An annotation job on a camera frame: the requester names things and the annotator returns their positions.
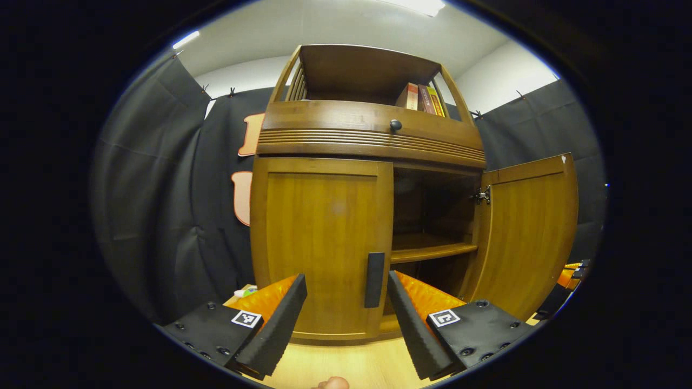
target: wooden cabinet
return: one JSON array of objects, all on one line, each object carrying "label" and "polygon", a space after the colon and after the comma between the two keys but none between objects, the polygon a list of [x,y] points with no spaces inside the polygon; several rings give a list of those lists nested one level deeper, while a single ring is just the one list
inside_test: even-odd
[{"label": "wooden cabinet", "polygon": [[392,242],[392,164],[345,159],[255,159],[251,247],[257,285],[304,273],[302,338],[376,336],[383,310],[365,308],[369,253]]},{"label": "wooden cabinet", "polygon": [[[436,75],[461,121],[393,106],[407,82],[439,90]],[[528,319],[574,239],[572,157],[484,172],[483,150],[441,64],[362,46],[299,47],[265,113],[250,212],[257,285],[306,276],[293,335],[345,340],[398,329],[385,293],[390,269]],[[369,279],[371,253],[383,253],[383,267]],[[366,307],[372,280],[381,284]]]}]

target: round drawer knob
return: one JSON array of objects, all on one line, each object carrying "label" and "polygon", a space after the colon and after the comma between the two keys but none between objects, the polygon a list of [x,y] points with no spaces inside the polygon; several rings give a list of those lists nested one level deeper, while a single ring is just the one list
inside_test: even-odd
[{"label": "round drawer knob", "polygon": [[401,129],[401,122],[397,119],[392,120],[390,122],[390,128],[392,129],[392,131],[399,131]]}]

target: cabinet door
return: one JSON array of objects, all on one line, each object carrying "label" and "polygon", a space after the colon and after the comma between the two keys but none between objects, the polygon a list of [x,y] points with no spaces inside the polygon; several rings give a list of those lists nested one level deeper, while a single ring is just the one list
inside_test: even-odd
[{"label": "cabinet door", "polygon": [[[308,296],[293,335],[376,336],[392,250],[391,163],[258,158],[251,248],[258,287],[304,273]],[[365,308],[368,254],[384,252],[379,306]]]},{"label": "cabinet door", "polygon": [[487,299],[520,320],[533,315],[557,283],[576,232],[572,155],[485,172],[491,201],[475,206],[478,252],[462,287],[465,301]]}]

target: white ceiling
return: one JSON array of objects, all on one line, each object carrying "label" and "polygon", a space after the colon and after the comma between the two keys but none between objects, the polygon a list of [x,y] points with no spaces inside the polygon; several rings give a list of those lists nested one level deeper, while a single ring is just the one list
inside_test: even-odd
[{"label": "white ceiling", "polygon": [[197,77],[290,55],[299,44],[388,48],[444,64],[453,77],[509,38],[451,4],[436,17],[376,0],[259,0],[199,29],[180,60]]}]

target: cabinet shelf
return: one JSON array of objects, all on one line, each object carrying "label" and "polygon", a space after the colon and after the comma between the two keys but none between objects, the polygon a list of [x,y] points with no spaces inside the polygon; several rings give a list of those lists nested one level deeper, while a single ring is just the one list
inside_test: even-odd
[{"label": "cabinet shelf", "polygon": [[478,250],[478,246],[425,233],[397,234],[392,237],[392,263],[414,262],[448,257]]}]

